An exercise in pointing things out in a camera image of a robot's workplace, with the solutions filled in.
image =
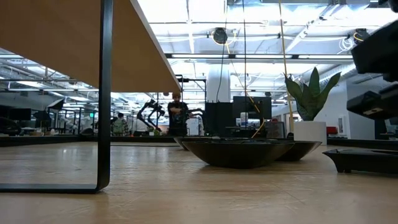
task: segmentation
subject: dark bowl planter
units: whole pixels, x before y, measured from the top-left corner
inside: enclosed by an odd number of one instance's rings
[[[321,142],[312,141],[293,141],[287,139],[250,139],[248,141],[270,142],[274,144],[281,144],[285,142],[294,143],[294,146],[285,154],[280,156],[277,161],[295,162],[301,160],[305,155],[314,151],[320,146]]]
[[[334,149],[323,153],[332,159],[339,173],[356,170],[398,174],[396,150]]]
[[[311,142],[311,141],[288,141],[293,142],[294,146],[277,159],[277,161],[299,161],[308,153],[314,151],[320,146],[322,142]]]
[[[177,142],[184,150],[188,150],[182,143],[183,142],[192,142],[192,141],[209,141],[211,137],[178,137],[174,138],[174,141]]]
[[[218,167],[252,169],[262,167],[285,154],[294,144],[265,141],[183,142],[185,147],[204,162]]]

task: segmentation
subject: white pillar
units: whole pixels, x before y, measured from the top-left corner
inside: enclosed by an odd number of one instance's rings
[[[229,75],[229,65],[223,65],[221,72],[221,65],[211,65],[207,76],[207,101],[209,103],[231,102],[231,82]]]

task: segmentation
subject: snake plant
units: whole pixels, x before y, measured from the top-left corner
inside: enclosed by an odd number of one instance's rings
[[[303,83],[302,87],[289,78],[285,78],[287,91],[296,99],[297,112],[304,121],[313,121],[328,99],[330,90],[337,85],[340,73],[333,75],[321,91],[319,73],[315,67],[312,71],[310,83]]]

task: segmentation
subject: man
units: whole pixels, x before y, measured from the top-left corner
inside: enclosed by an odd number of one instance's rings
[[[149,134],[147,125],[137,118],[133,119],[131,131],[133,132],[134,137],[147,136]]]
[[[180,102],[181,93],[173,93],[173,102],[167,106],[169,111],[169,135],[171,136],[186,136],[187,124],[186,113],[188,106],[186,103]]]
[[[111,123],[112,136],[128,136],[129,125],[127,124],[127,121],[123,117],[124,114],[118,113],[117,120]]]

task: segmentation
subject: black metal table leg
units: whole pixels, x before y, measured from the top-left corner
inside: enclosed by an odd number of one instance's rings
[[[99,49],[98,173],[96,184],[0,184],[0,192],[95,194],[109,184],[113,0],[101,0]]]

